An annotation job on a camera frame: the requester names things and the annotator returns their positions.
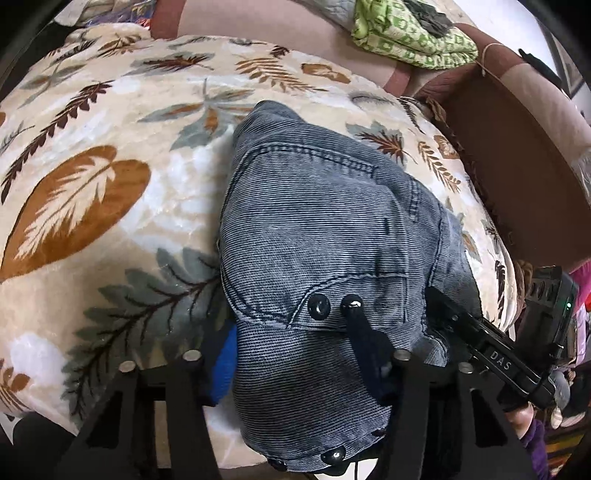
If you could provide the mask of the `cream leaf-print fleece blanket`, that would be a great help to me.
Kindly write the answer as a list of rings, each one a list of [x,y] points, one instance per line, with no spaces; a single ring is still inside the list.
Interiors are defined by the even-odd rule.
[[[211,343],[231,136],[286,104],[406,167],[456,216],[483,312],[517,313],[515,270],[464,165],[411,100],[342,60],[132,24],[73,33],[1,104],[1,411],[75,431],[118,365]]]

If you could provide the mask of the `green patterned folded quilt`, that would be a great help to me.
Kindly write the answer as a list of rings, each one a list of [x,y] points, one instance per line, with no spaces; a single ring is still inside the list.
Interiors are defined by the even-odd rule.
[[[443,38],[429,34],[404,1],[358,1],[353,42],[363,50],[415,67],[446,70],[474,62],[476,43],[454,25]]]

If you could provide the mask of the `grey quilted pillow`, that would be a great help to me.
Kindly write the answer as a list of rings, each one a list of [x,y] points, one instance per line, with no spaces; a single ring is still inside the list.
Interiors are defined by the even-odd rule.
[[[355,16],[355,0],[301,0],[301,3],[315,8],[332,21],[349,24]]]

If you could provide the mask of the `grey denim pants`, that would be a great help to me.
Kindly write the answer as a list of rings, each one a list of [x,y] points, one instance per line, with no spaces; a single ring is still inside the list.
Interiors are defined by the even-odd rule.
[[[233,395],[249,448],[315,472],[380,439],[339,310],[356,294],[370,326],[429,364],[448,360],[425,290],[473,315],[481,299],[456,217],[376,149],[263,101],[238,125],[218,250],[238,324]]]

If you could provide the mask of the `pink maroon sofa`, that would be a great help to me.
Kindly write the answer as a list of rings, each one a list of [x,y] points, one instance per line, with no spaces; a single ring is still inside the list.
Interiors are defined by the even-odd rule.
[[[311,1],[160,1],[151,31],[270,42],[436,103],[511,255],[568,270],[589,261],[589,125],[563,92],[476,27],[463,31],[477,61],[441,72],[363,51],[341,19]]]

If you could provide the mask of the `dark grey crumpled cloth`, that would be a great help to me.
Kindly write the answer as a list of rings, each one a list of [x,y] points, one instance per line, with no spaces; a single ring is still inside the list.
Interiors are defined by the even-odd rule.
[[[445,37],[454,27],[454,23],[432,5],[416,0],[404,0],[404,3],[419,24],[435,38]]]

